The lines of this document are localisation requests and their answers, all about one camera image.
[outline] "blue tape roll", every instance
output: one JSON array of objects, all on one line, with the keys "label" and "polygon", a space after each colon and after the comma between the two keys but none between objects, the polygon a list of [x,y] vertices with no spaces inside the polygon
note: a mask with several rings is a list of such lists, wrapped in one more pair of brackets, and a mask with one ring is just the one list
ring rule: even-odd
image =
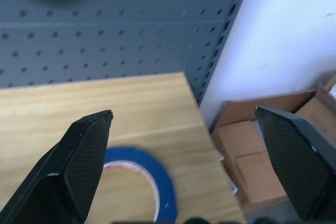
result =
[{"label": "blue tape roll", "polygon": [[113,147],[106,151],[104,167],[113,164],[131,164],[152,177],[151,184],[157,188],[158,211],[154,221],[175,222],[177,206],[172,181],[164,167],[149,153],[136,147]]}]

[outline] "brown cardboard box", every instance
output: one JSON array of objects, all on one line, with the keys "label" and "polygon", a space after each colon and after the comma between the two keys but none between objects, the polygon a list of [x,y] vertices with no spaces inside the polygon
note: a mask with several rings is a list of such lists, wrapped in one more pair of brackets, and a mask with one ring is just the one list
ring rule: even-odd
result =
[{"label": "brown cardboard box", "polygon": [[336,75],[327,84],[320,86],[314,98],[303,106],[296,115],[305,118],[315,129],[336,147],[336,101],[329,95],[336,84]]},{"label": "brown cardboard box", "polygon": [[287,199],[271,166],[255,120],[256,106],[296,112],[314,91],[250,101],[227,103],[212,134],[215,147],[225,157],[225,170],[238,187],[237,199],[245,213]]},{"label": "brown cardboard box", "polygon": [[236,158],[236,166],[251,203],[284,198],[286,193],[273,171],[267,151]]}]

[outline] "tape roll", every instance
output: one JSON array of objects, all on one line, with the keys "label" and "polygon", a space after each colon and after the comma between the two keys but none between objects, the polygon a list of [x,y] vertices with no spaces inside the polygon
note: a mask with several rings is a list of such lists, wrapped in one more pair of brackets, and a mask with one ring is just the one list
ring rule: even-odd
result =
[{"label": "tape roll", "polygon": [[104,169],[124,167],[143,174],[150,182],[155,195],[156,221],[175,222],[177,206],[173,183],[163,165],[149,153],[136,147],[108,148]]}]

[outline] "gray pegboard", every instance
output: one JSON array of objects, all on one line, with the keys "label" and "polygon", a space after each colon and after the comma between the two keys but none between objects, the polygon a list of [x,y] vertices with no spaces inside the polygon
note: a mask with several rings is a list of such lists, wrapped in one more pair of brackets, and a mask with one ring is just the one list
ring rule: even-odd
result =
[{"label": "gray pegboard", "polygon": [[196,98],[241,0],[0,0],[0,87],[184,71]]}]

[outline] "wooden table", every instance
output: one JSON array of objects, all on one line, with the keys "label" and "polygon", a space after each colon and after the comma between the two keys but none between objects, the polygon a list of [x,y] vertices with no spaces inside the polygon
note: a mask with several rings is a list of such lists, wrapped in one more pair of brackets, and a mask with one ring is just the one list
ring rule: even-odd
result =
[{"label": "wooden table", "polygon": [[[178,222],[244,222],[182,73],[0,91],[0,209],[73,121],[106,109],[114,113],[109,146],[138,146],[166,167]],[[141,175],[107,170],[86,223],[152,220],[152,195]]]}]

